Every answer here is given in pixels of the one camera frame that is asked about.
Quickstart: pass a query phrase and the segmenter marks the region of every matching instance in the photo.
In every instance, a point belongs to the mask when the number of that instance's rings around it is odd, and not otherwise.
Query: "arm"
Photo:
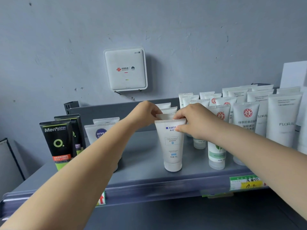
[[[307,155],[224,122],[200,104],[180,109],[174,118],[182,117],[189,124],[178,126],[176,131],[208,140],[238,157],[307,219]]]
[[[141,102],[41,186],[0,229],[83,229],[133,133],[154,123],[159,108]]]

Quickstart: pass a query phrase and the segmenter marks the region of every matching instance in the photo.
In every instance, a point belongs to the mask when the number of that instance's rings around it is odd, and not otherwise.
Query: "forearm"
[[[307,184],[301,182],[307,174],[306,155],[232,124],[224,124],[217,141],[307,219]]]
[[[135,130],[125,119],[118,122],[41,186],[3,228],[83,229]]]

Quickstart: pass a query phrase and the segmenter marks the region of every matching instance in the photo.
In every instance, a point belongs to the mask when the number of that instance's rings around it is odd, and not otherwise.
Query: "shelf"
[[[13,192],[4,196],[1,216],[13,213],[35,190],[57,172],[53,161],[46,163]],[[106,192],[106,204],[194,197],[202,194],[229,192],[229,177],[253,174],[246,166],[233,162],[228,154],[223,170],[214,170],[208,163],[207,150],[193,147],[193,139],[185,136],[182,169],[169,172],[156,131],[136,132],[129,140],[118,170]]]

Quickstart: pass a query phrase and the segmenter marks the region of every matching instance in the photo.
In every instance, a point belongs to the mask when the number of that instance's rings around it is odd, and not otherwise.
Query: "price tag holder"
[[[105,205],[105,204],[106,204],[106,195],[105,195],[105,192],[103,192],[102,195],[100,196],[96,206]]]
[[[239,177],[230,177],[230,191],[232,190],[244,190],[253,189],[267,186],[261,178],[254,175],[246,175]]]

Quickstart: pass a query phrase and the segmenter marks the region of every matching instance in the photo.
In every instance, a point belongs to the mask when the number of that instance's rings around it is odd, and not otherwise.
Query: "blue-gray painted wall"
[[[307,0],[1,0],[0,137],[30,174],[51,155],[38,125],[63,103],[128,102],[109,90],[107,48],[143,46],[149,87],[136,100],[279,85],[307,59]]]

